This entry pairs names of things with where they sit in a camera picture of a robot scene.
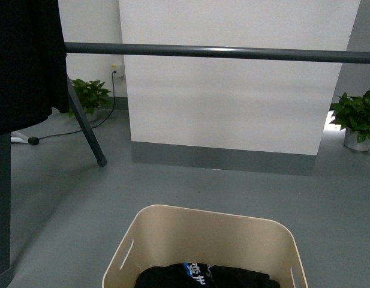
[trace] gray floor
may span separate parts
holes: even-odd
[[[53,114],[23,133],[76,127]],[[343,132],[324,132],[312,176],[133,163],[120,111],[95,134],[103,168],[82,133],[12,145],[9,288],[101,287],[134,216],[157,203],[279,221],[296,238],[310,287],[370,287],[370,151],[343,147]]]

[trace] power cord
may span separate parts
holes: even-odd
[[[113,108],[112,108],[112,111],[110,111],[110,113],[107,115],[107,117],[101,123],[99,123],[98,125],[96,125],[94,127],[91,127],[92,129],[97,128],[100,125],[102,125],[106,120],[108,120],[108,118],[112,115],[112,113],[114,111],[114,108],[115,108],[114,74],[115,73],[116,73],[116,71],[113,71],[112,72],[112,85],[113,85]],[[38,138],[38,139],[41,140],[41,139],[46,139],[46,138],[50,138],[50,137],[75,134],[75,133],[79,133],[79,132],[82,132],[82,129],[81,130],[74,131],[74,132],[69,132],[69,133],[62,133],[62,134],[54,134],[54,135],[44,136],[44,137],[41,137],[41,138]]]

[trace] white wall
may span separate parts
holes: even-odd
[[[345,50],[359,0],[119,0],[124,43]],[[340,64],[126,56],[133,141],[316,155]]]
[[[117,0],[59,0],[62,31],[66,42],[121,43]],[[74,54],[67,56],[70,79],[105,81],[112,88],[110,65],[123,62],[122,55]],[[126,97],[125,78],[115,78],[117,97]]]
[[[347,50],[370,52],[370,0],[361,0],[359,4]],[[338,102],[336,95],[344,92],[352,96],[362,96],[369,89],[370,64],[343,64],[333,102]]]

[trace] white flower pot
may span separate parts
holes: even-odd
[[[98,119],[98,109],[95,109],[93,114],[86,114],[86,118],[89,122],[96,121]]]
[[[358,132],[351,133],[349,128],[346,128],[345,133],[345,142],[344,145],[350,149],[357,150],[357,151],[369,151],[370,150],[370,139],[366,138],[366,140],[362,143],[357,143],[358,141]]]

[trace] beige storage basket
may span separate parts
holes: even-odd
[[[281,288],[308,288],[294,237],[283,225],[164,205],[149,206],[137,214],[102,287],[133,288],[145,269],[183,262],[263,272]]]

